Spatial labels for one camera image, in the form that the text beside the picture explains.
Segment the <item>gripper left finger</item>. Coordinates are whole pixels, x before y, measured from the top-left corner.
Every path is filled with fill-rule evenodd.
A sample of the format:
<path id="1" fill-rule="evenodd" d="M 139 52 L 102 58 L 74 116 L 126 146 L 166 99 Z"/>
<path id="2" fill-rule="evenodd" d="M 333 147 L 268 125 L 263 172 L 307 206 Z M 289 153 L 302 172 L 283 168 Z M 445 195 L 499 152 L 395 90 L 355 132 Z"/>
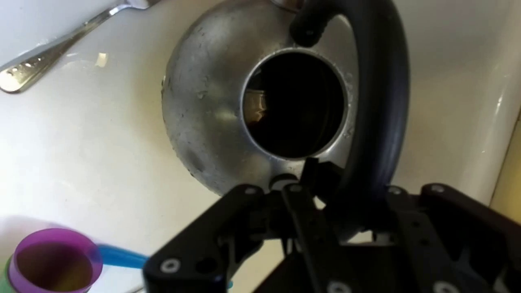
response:
<path id="1" fill-rule="evenodd" d="M 234 186 L 147 260 L 147 293 L 227 293 L 241 265 L 272 239 L 290 249 L 254 293 L 327 293 L 331 282 L 346 282 L 346 269 L 333 259 L 341 251 L 337 237 L 314 204 L 343 174 L 308 158 L 302 180 L 280 175 L 289 180 L 281 190 Z"/>

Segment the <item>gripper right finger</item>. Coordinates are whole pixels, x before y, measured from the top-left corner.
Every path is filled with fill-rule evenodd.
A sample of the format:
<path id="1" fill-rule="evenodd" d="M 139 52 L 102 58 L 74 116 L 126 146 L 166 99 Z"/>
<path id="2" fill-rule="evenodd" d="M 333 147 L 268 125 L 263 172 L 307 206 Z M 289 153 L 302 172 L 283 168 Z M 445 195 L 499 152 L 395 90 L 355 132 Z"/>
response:
<path id="1" fill-rule="evenodd" d="M 386 194 L 396 260 L 384 293 L 521 293 L 521 225 L 443 184 Z"/>

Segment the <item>white sink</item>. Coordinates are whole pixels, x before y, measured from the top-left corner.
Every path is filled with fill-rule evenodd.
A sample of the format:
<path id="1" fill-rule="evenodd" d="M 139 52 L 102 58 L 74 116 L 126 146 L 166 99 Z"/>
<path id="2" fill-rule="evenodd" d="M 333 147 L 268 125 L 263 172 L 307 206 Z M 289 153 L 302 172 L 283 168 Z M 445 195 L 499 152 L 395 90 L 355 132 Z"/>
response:
<path id="1" fill-rule="evenodd" d="M 219 2 L 126 9 L 28 91 L 0 91 L 0 262 L 55 226 L 151 254 L 218 199 L 177 159 L 160 91 L 178 39 Z M 396 6 L 411 102 L 393 184 L 441 182 L 488 204 L 521 109 L 521 0 Z"/>

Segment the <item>silver metal spoon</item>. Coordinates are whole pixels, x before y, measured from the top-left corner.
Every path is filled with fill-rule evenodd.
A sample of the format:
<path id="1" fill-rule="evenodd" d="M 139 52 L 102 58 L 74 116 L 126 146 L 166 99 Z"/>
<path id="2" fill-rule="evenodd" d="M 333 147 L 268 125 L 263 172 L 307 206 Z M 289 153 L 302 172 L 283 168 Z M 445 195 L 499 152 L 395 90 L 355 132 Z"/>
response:
<path id="1" fill-rule="evenodd" d="M 116 0 L 67 34 L 0 66 L 0 91 L 18 94 L 38 82 L 80 39 L 125 9 L 145 11 L 162 0 Z"/>

